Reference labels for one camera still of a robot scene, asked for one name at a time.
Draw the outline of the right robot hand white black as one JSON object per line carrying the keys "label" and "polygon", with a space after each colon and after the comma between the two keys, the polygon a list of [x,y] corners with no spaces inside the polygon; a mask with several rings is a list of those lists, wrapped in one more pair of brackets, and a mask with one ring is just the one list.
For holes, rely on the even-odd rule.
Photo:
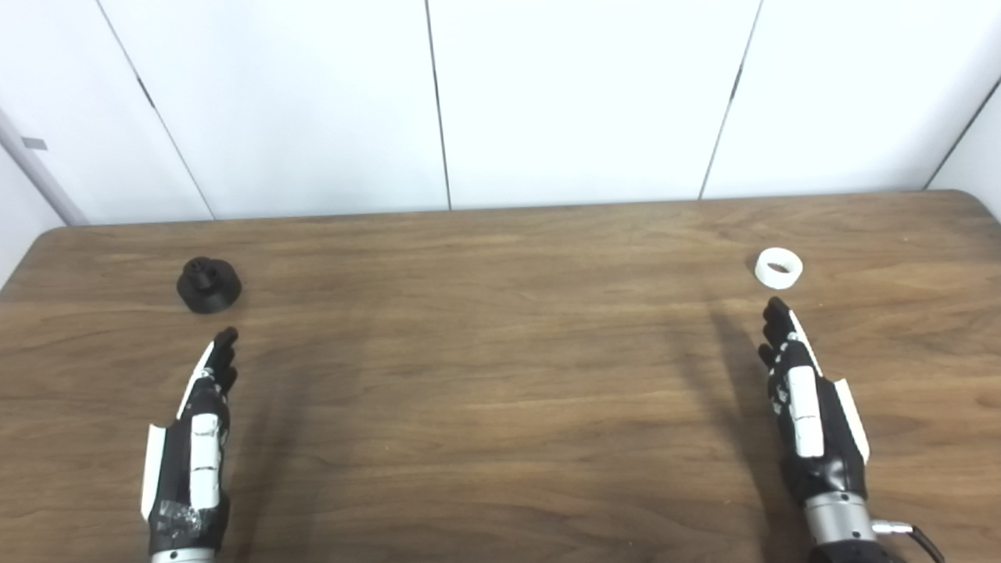
{"label": "right robot hand white black", "polygon": [[766,395],[776,416],[780,473],[791,498],[804,504],[822,494],[866,499],[866,435],[846,380],[823,375],[810,339],[778,296],[762,311]]}

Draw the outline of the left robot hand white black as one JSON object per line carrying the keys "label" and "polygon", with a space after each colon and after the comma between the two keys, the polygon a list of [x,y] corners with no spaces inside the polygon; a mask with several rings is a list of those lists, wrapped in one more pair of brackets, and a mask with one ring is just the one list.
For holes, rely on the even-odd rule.
{"label": "left robot hand white black", "polygon": [[140,513],[150,562],[214,562],[221,551],[230,515],[223,463],[228,394],[239,375],[237,339],[236,328],[218,332],[193,368],[171,424],[148,428]]}

